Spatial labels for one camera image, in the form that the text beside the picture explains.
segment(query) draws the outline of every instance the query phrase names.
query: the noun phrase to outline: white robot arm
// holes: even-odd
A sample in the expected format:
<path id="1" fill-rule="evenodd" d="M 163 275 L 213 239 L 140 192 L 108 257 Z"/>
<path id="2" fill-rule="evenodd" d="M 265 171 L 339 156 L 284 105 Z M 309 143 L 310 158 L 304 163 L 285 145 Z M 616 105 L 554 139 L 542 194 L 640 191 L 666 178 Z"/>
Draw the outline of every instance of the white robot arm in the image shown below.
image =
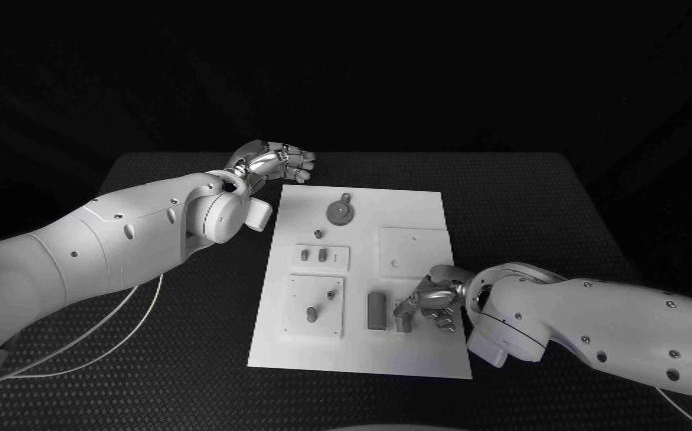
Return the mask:
<path id="1" fill-rule="evenodd" d="M 567 280 L 507 263 L 477 275 L 435 266 L 395 316 L 421 308 L 443 331 L 466 306 L 469 350 L 496 367 L 507 354 L 538 362 L 548 341 L 598 371 L 692 395 L 692 299 L 640 286 Z"/>
<path id="2" fill-rule="evenodd" d="M 251 195 L 267 179 L 304 182 L 313 160 L 293 146 L 252 141 L 226 169 L 99 196 L 45 228 L 0 241 L 0 344 L 65 306 L 150 281 L 225 243 L 244 223 L 262 231 L 272 210 Z"/>

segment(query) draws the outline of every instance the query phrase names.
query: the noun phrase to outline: textured table surface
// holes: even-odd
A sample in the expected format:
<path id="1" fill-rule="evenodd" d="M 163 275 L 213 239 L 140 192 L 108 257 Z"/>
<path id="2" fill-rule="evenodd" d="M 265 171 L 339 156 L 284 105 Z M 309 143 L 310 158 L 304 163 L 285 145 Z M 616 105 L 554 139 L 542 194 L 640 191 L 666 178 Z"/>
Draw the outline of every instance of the textured table surface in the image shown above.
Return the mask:
<path id="1" fill-rule="evenodd" d="M 133 153 L 101 194 L 219 168 L 231 153 Z M 567 161 L 555 154 L 323 153 L 310 184 L 440 191 L 454 260 L 507 261 L 568 278 L 636 283 Z M 281 185 L 260 199 L 278 208 Z M 551 343 L 541 363 L 502 369 L 473 354 L 471 381 L 248 368 L 274 218 L 244 228 L 164 276 L 151 316 L 128 343 L 61 377 L 0 383 L 0 429 L 324 430 L 365 423 L 466 429 L 688 429 L 655 390 L 593 371 Z M 37 371 L 92 359 L 124 337 L 153 296 L 144 285 L 104 328 Z M 22 334 L 4 369 L 76 337 L 124 294 L 78 303 Z"/>

